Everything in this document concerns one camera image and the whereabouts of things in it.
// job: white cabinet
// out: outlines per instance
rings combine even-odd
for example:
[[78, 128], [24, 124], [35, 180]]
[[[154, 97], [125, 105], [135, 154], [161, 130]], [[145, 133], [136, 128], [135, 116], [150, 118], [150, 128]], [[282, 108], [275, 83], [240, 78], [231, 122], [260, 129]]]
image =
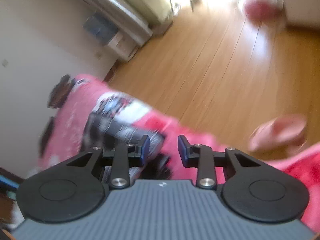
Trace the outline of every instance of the white cabinet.
[[320, 0], [284, 0], [289, 25], [320, 28]]

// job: baseboard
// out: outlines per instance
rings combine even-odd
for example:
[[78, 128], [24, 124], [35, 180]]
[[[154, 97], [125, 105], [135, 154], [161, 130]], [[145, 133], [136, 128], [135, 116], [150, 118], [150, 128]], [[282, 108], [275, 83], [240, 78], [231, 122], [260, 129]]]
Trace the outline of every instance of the baseboard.
[[293, 23], [287, 23], [287, 29], [292, 31], [307, 31], [320, 34], [320, 26], [306, 26]]
[[107, 73], [107, 75], [104, 78], [104, 82], [111, 82], [113, 76], [116, 73], [116, 69], [118, 68], [118, 66], [120, 65], [121, 61], [119, 59], [116, 60], [116, 62], [112, 65], [112, 67], [110, 68], [109, 72]]
[[0, 175], [6, 177], [7, 179], [12, 180], [13, 182], [16, 182], [18, 184], [21, 184], [24, 179], [18, 177], [17, 175], [12, 174], [11, 172], [6, 171], [5, 169], [0, 167]]

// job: wooden floor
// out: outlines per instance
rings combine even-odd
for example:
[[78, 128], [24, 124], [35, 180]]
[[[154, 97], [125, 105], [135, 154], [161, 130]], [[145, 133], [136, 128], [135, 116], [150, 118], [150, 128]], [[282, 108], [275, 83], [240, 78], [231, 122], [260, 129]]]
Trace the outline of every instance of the wooden floor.
[[243, 151], [258, 125], [281, 114], [306, 114], [310, 143], [320, 141], [320, 36], [254, 25], [229, 6], [183, 8], [110, 85]]

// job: pink blanket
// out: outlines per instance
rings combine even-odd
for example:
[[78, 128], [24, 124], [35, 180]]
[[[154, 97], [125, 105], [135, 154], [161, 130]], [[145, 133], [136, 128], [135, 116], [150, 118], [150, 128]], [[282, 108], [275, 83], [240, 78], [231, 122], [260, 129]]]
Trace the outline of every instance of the pink blanket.
[[[59, 109], [54, 130], [47, 144], [40, 167], [46, 169], [59, 162], [78, 154], [82, 134], [89, 114], [93, 109], [101, 106], [101, 101], [110, 97], [128, 97], [128, 95], [114, 91], [107, 84], [89, 75], [78, 75], [78, 82], [68, 95], [63, 108]], [[134, 102], [120, 108], [114, 119], [127, 122], [145, 130], [158, 130], [166, 138], [161, 152], [171, 157], [168, 164], [172, 171], [172, 179], [196, 179], [195, 168], [186, 169], [178, 153], [177, 139], [183, 134], [190, 144], [205, 144], [213, 151], [224, 152], [225, 145], [218, 143], [215, 137], [208, 133], [195, 133], [182, 127], [178, 120], [163, 115], [143, 102], [133, 99]], [[303, 153], [283, 161], [269, 162], [281, 171], [302, 181], [310, 192], [310, 202], [302, 217], [302, 221], [314, 231], [320, 231], [320, 143]], [[216, 168], [218, 183], [224, 183], [221, 168]]]

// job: logo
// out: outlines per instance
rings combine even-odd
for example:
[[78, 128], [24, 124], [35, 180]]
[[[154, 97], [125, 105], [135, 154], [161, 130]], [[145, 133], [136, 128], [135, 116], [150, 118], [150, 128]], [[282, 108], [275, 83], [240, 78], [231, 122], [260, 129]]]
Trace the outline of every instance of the logo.
[[123, 109], [129, 106], [133, 102], [132, 98], [126, 98], [122, 96], [111, 96], [100, 102], [99, 108], [96, 113], [109, 118], [114, 118]]
[[165, 183], [165, 182], [161, 182], [161, 183], [159, 183], [158, 184], [160, 187], [165, 187], [165, 186], [167, 186], [167, 184]]

